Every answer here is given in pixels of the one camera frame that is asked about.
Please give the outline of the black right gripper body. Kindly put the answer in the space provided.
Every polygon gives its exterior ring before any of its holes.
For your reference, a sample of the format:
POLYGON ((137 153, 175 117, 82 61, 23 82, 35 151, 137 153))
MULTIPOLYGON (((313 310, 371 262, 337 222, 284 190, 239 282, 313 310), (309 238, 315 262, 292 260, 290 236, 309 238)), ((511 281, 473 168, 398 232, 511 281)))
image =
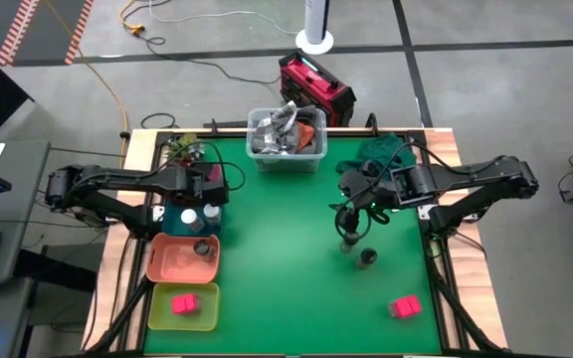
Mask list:
POLYGON ((338 188, 354 208, 398 209, 391 182, 378 180, 381 172, 380 164, 365 161, 357 168, 345 171, 340 177, 338 188))

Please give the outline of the white-lid glass spice jar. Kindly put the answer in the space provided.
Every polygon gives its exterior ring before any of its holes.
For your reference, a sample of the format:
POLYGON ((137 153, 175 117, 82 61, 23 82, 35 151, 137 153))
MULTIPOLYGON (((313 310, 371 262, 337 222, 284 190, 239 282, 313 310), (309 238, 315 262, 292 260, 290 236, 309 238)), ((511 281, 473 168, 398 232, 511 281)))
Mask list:
POLYGON ((220 226, 222 221, 222 210, 219 206, 213 206, 211 204, 206 204, 203 207, 203 215, 205 220, 211 226, 220 226))
POLYGON ((202 219, 193 209, 183 210, 181 213, 181 221, 188 229, 194 233, 199 233, 204 228, 202 219))

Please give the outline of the orange-label black-lid spice jar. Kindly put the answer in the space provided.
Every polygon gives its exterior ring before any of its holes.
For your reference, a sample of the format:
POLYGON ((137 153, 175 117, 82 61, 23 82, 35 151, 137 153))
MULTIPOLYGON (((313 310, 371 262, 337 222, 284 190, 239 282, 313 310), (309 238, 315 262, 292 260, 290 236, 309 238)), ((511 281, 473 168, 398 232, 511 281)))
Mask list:
POLYGON ((377 252, 372 248, 363 249, 357 259, 357 267, 359 269, 370 268, 378 258, 377 252))

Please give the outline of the red-lid paprika tin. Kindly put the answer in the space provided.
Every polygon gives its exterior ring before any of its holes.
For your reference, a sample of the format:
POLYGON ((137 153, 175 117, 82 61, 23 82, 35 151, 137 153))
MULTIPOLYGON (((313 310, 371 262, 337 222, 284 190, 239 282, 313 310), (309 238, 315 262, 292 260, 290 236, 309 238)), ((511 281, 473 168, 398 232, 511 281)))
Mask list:
POLYGON ((421 313, 423 310, 417 295, 411 294, 393 300, 389 311, 394 318, 408 318, 421 313))
POLYGON ((201 301, 196 293, 175 295, 171 299, 171 311, 175 315, 190 315, 201 309, 201 301))

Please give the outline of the dark green cloth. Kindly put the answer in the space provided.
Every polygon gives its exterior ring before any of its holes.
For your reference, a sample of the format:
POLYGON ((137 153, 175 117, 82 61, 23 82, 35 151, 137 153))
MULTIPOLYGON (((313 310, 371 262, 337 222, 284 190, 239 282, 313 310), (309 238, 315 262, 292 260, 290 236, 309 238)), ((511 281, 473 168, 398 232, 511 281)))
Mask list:
POLYGON ((393 134, 380 135, 362 142, 352 160, 339 161, 335 171, 343 174, 356 171, 367 177, 383 176, 389 179, 388 170, 400 169, 417 164, 417 157, 411 147, 393 134))

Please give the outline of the small potted succulent plant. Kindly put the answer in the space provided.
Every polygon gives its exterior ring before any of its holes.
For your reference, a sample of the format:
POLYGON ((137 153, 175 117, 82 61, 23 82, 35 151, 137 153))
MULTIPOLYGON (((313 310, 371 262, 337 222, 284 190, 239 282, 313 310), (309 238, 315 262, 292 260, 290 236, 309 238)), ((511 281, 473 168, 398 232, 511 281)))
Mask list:
POLYGON ((176 161, 191 162, 203 158, 205 149, 194 133, 185 133, 178 138, 172 138, 167 142, 169 159, 176 161))

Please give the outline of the blue plastic bin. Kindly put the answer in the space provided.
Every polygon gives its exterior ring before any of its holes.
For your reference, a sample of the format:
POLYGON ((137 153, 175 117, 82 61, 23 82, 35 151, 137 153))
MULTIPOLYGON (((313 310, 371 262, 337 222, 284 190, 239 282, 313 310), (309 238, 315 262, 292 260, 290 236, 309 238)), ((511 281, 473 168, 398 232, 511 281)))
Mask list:
POLYGON ((215 217, 207 217, 204 212, 204 206, 182 207, 169 201, 164 205, 164 209, 162 231, 165 234, 209 237, 210 235, 219 235, 223 229, 223 207, 218 207, 219 213, 215 217), (182 213, 186 210, 193 211, 197 219, 203 224, 200 231, 195 231, 189 224, 182 221, 182 213))

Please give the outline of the green table mat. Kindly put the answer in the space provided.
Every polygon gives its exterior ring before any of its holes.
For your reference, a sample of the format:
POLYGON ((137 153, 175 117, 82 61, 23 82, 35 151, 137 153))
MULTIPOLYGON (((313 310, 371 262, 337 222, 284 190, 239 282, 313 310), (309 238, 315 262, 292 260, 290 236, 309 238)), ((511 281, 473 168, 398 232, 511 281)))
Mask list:
POLYGON ((333 204, 342 199, 335 166, 356 138, 332 138, 313 173, 262 173, 242 138, 217 139, 233 193, 224 210, 216 281, 221 298, 209 332, 147 333, 148 354, 437 353, 440 337, 417 215, 394 213, 365 226, 360 249, 377 261, 357 267, 343 253, 333 204), (394 318, 389 304, 417 295, 422 312, 394 318))

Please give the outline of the orange plastic bin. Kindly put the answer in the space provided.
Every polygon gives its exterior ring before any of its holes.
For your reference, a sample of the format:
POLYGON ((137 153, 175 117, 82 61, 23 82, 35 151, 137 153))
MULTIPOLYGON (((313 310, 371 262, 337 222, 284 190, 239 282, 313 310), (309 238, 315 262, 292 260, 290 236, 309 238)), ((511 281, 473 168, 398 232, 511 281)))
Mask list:
POLYGON ((209 283, 218 273, 220 252, 220 241, 215 235, 182 237, 160 233, 151 242, 146 276, 153 282, 209 283), (211 262, 204 262, 194 253, 194 243, 199 240, 207 240, 214 248, 211 262))

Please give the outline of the orange cloth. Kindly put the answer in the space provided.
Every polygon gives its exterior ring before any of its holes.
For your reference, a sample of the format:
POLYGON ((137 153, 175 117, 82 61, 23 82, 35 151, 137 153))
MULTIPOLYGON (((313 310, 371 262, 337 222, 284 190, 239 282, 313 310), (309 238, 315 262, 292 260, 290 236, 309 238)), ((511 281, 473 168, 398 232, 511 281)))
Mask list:
POLYGON ((297 151, 302 152, 314 140, 315 129, 312 126, 303 124, 299 121, 296 123, 296 126, 298 132, 297 151))

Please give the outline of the clear plastic storage box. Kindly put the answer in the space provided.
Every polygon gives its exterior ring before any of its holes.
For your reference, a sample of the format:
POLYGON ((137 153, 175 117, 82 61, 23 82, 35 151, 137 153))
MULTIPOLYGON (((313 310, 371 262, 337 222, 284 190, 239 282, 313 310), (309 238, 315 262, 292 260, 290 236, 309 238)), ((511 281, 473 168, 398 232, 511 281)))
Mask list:
POLYGON ((260 172, 315 172, 320 161, 327 153, 327 129, 325 113, 317 109, 316 118, 316 153, 315 154, 256 154, 252 152, 252 135, 254 134, 259 122, 269 117, 272 113, 280 108, 257 108, 253 109, 248 115, 247 142, 246 151, 260 172))

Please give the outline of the grey patterned cloth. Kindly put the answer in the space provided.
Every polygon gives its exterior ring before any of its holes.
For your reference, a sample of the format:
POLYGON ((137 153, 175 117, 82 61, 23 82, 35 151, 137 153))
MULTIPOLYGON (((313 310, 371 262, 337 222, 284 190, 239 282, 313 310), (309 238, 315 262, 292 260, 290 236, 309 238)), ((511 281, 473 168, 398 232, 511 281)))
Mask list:
POLYGON ((302 152, 297 151, 297 121, 295 113, 298 108, 293 101, 283 106, 269 117, 262 119, 252 135, 252 152, 256 154, 315 154, 316 153, 316 126, 315 137, 311 144, 302 152))

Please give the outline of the red and black toolbox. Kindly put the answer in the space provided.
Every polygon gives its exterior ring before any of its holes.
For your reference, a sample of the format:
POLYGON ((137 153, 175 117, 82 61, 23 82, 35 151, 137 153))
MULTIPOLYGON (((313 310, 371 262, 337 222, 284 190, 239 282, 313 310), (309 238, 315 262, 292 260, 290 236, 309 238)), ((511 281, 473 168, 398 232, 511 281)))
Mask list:
POLYGON ((352 87, 301 50, 279 60, 280 92, 298 107, 314 105, 326 116, 327 127, 349 125, 356 103, 352 87))

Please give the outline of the white fan base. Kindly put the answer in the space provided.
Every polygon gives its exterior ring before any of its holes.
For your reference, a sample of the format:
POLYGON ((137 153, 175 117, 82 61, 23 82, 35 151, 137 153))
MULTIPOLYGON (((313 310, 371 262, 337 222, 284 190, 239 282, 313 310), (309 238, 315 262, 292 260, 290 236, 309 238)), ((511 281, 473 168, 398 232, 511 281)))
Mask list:
POLYGON ((309 55, 322 55, 333 46, 334 39, 327 30, 330 0, 305 0, 304 27, 296 35, 296 46, 309 55))

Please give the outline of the grey desk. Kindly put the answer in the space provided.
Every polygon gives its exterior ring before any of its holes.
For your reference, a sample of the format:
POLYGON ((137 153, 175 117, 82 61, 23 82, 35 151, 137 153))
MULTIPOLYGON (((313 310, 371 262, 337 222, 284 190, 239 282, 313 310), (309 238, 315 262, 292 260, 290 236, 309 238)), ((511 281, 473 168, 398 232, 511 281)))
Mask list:
POLYGON ((12 189, 0 193, 0 284, 13 277, 50 147, 46 140, 4 143, 0 177, 12 189))

